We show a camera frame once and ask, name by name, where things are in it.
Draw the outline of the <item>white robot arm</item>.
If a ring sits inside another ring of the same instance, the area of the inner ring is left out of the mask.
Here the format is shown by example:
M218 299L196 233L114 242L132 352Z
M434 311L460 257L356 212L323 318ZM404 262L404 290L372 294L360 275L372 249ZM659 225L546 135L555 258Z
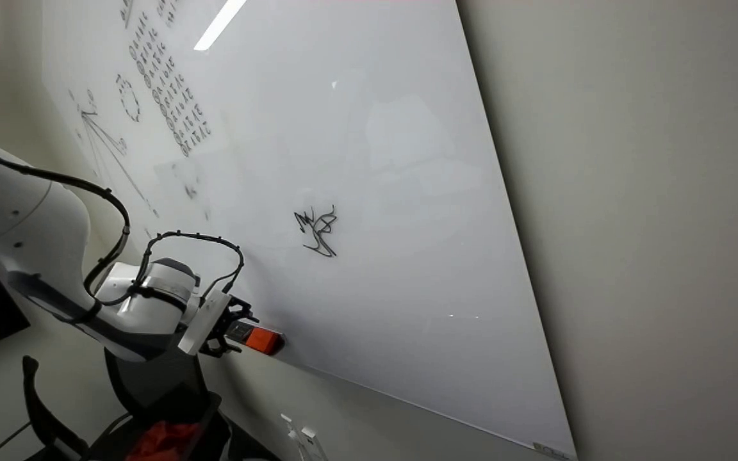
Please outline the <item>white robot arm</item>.
M86 270L91 212L77 190L102 197L123 220L118 242L93 270ZM201 294L193 266L150 253L165 238L188 238L188 230L165 230L142 263L120 263L129 236L132 215L111 190L37 169L0 148L0 283L18 299L127 361L151 361L169 345L184 357L233 352L229 327L252 318L252 306L233 294L245 251L220 236L196 233L196 242L220 243L240 257L240 263L218 276L220 288Z

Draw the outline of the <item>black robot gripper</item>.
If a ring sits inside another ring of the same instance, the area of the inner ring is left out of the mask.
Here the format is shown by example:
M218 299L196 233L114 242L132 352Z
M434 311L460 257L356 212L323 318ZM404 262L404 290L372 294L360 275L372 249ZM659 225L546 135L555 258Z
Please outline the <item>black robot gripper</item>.
M213 293L193 315L177 349L188 357L223 357L231 352L225 332L241 318L255 318L252 306L231 293Z

